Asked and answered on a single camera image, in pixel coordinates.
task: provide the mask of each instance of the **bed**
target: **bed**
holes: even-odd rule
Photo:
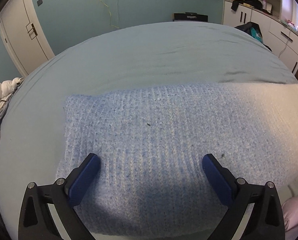
[[[1,125],[0,212],[11,238],[17,239],[27,184],[54,182],[64,152],[66,97],[193,82],[298,84],[276,56],[246,33],[199,22],[141,25],[104,34],[67,49],[31,73],[10,101]],[[298,178],[280,190],[281,201],[297,194]],[[66,239],[63,229],[60,233]]]

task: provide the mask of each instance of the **cabinet handle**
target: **cabinet handle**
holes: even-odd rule
[[[292,73],[295,71],[297,65],[298,65],[298,62],[296,62],[295,66],[294,66],[294,68],[292,70]]]
[[[35,37],[37,37],[37,36],[38,36],[38,33],[36,32],[36,28],[34,27],[34,24],[33,24],[33,23],[31,23],[31,27],[32,27],[32,28],[28,31],[28,34],[29,34],[29,32],[33,31],[34,34],[35,34]]]
[[[281,32],[282,36],[286,37],[287,39],[289,39],[291,42],[293,42],[293,40],[286,34],[284,34],[283,32]]]

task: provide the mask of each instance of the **door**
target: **door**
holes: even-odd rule
[[[251,22],[257,23],[260,27],[260,31],[262,34],[263,42],[265,45],[268,46],[268,39],[269,39],[269,29],[270,29],[270,23],[271,23],[271,18],[259,13],[255,10],[252,10],[251,14]]]
[[[231,2],[225,1],[223,25],[237,27],[250,22],[252,9],[239,5],[237,11],[235,12],[231,10],[231,6]]]
[[[298,70],[298,55],[289,46],[281,54],[280,60],[295,74]]]
[[[272,53],[277,57],[279,57],[280,53],[286,47],[286,44],[280,39],[278,39],[272,33],[268,33],[268,39],[267,39],[266,45],[270,47],[270,49],[272,50]]]
[[[24,77],[54,57],[32,8],[32,0],[9,0],[0,13],[2,40]]]
[[[267,46],[272,49],[275,54],[287,68],[295,74],[298,70],[298,55],[289,46],[278,39],[272,33],[268,33]]]

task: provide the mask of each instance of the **yellow cable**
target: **yellow cable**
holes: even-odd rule
[[[117,27],[117,26],[115,26],[115,25],[111,25],[111,17],[112,17],[112,15],[111,15],[111,12],[110,12],[110,8],[109,8],[109,6],[106,5],[103,1],[100,0],[100,2],[102,2],[106,7],[108,7],[109,14],[110,14],[110,26],[115,27],[115,28],[117,28],[117,29],[120,29],[119,27]]]

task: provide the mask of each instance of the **metal screw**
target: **metal screw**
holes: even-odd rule
[[[34,183],[34,182],[30,182],[30,183],[28,184],[28,188],[33,188],[33,187],[34,187],[34,185],[35,185],[35,183]]]
[[[271,181],[269,181],[269,182],[267,183],[267,185],[268,185],[269,188],[274,188],[274,183],[271,182]]]
[[[57,179],[57,184],[62,185],[64,183],[64,178]]]
[[[243,184],[246,183],[246,181],[245,181],[243,178],[237,178],[237,182],[238,182],[238,184],[240,184],[240,185],[243,185]]]

